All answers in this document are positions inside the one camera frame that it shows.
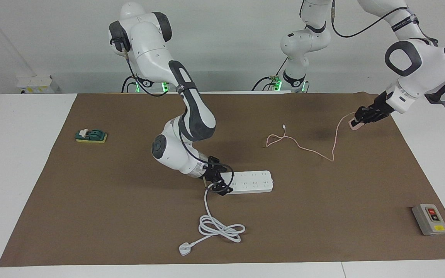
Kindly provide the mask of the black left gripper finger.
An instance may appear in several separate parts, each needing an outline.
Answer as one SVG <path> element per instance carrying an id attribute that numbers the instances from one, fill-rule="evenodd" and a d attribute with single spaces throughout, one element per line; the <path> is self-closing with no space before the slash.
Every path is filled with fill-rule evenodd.
<path id="1" fill-rule="evenodd" d="M 367 124 L 377 122 L 382 119 L 382 113 L 364 113 L 357 117 L 357 122 L 360 124 Z"/>
<path id="2" fill-rule="evenodd" d="M 378 115 L 378 109 L 373 105 L 360 106 L 355 112 L 355 117 L 376 117 Z"/>

